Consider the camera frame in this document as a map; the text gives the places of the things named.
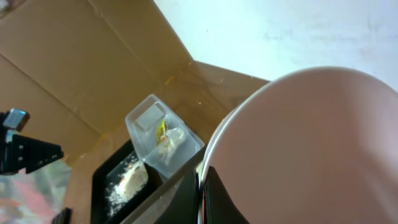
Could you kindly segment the rice pile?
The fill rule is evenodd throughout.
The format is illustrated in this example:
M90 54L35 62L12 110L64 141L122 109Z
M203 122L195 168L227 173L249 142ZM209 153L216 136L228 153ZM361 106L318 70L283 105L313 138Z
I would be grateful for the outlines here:
M111 189L108 197L111 208L108 216L112 217L123 205L128 203L146 185L149 179L145 165L141 161L129 164L125 173L122 173L121 181Z

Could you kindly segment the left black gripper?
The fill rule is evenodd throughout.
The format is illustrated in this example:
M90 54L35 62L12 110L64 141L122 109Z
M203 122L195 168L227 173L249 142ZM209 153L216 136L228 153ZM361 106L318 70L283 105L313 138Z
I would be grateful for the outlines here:
M20 131L3 127L5 114L1 113L1 174L16 174L22 169L29 174L64 157L58 144L29 138Z

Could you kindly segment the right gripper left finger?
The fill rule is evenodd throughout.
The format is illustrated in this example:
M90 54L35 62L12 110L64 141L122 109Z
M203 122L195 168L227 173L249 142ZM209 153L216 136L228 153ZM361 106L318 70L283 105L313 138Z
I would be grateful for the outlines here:
M169 206L154 223L197 224L198 206L198 174L193 170L184 176Z

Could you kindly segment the white bowl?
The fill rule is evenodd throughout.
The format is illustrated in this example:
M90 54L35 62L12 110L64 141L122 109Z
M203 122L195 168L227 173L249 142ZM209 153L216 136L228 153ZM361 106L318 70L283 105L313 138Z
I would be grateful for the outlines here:
M250 223L396 223L397 92L348 68L291 73L220 123L212 169Z

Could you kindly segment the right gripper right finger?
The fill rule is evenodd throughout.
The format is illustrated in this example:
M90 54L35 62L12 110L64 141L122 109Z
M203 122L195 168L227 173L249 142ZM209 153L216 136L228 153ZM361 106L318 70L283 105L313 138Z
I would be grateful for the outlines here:
M248 224L223 185L216 169L209 166L203 186L203 219L206 224Z

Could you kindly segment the yellow green snack wrapper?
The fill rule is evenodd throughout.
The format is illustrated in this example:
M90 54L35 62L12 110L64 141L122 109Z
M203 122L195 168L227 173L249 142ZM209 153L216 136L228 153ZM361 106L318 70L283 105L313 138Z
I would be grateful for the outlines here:
M167 125L164 119L156 128L155 132L155 145L158 146L167 139Z

